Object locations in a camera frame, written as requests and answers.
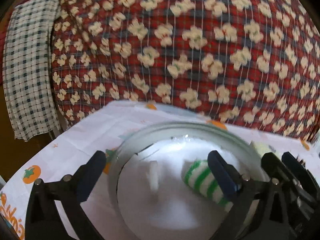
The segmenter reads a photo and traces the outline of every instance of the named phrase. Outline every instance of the wooden cabinet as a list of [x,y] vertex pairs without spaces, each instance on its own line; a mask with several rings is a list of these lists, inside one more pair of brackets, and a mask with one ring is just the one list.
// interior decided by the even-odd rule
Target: wooden cabinet
[[51,142],[48,133],[31,138],[28,142],[14,139],[3,86],[0,86],[0,175],[5,181],[42,148]]

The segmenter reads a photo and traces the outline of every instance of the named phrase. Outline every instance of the white cloth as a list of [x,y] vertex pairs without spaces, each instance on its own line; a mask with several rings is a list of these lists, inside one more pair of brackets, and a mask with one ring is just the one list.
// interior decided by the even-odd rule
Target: white cloth
[[[199,115],[190,115],[187,111],[178,110],[180,115],[174,114],[174,111],[168,114],[160,110],[162,106],[156,106],[158,111],[146,109],[145,103],[113,101],[64,132],[23,165],[3,187],[0,202],[1,213],[7,209],[10,213],[15,210],[12,217],[18,222],[17,230],[20,230],[18,235],[21,236],[23,233],[28,199],[33,185],[25,184],[22,180],[25,170],[29,167],[39,166],[40,178],[44,182],[57,181],[65,174],[74,174],[80,165],[87,163],[96,150],[116,148],[128,135],[143,127],[168,121],[206,122],[207,120]],[[320,160],[316,152],[307,151],[299,140],[232,125],[227,125],[227,128],[229,132],[238,135],[248,143],[260,141],[268,143],[278,151],[289,151],[294,156],[299,155],[306,161],[306,168],[313,173],[318,183],[320,182]],[[110,204],[107,185],[108,176],[103,173],[88,201],[81,206],[105,239],[128,240],[130,238],[121,228]],[[78,239],[67,223],[61,204],[57,203],[57,206],[68,233]]]

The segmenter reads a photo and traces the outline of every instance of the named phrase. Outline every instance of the screw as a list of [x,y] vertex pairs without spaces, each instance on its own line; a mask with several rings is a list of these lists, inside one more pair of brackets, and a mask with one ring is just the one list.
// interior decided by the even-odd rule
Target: screw
[[277,178],[272,178],[272,183],[275,184],[275,185],[278,185],[279,184],[279,179]]
[[71,178],[72,178],[72,176],[70,174],[68,174],[68,175],[64,175],[62,179],[63,179],[63,181],[68,182],[71,180]]
[[242,179],[245,181],[249,181],[250,180],[250,176],[248,174],[242,174]]
[[43,181],[42,179],[36,179],[35,184],[39,186],[42,183],[42,181]]

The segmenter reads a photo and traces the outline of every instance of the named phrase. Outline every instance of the checkered towel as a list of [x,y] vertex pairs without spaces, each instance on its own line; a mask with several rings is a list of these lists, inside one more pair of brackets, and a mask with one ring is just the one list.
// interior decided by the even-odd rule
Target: checkered towel
[[59,0],[31,0],[12,13],[4,46],[3,82],[15,138],[28,141],[60,128],[49,69],[50,36]]

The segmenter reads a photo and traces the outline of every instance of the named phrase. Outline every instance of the green striped sock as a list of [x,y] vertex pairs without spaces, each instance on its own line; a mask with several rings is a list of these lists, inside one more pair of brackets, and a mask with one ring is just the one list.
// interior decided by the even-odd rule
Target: green striped sock
[[185,174],[184,182],[195,192],[212,199],[217,204],[225,208],[229,212],[232,202],[223,197],[221,188],[217,180],[208,167],[207,161],[196,160]]

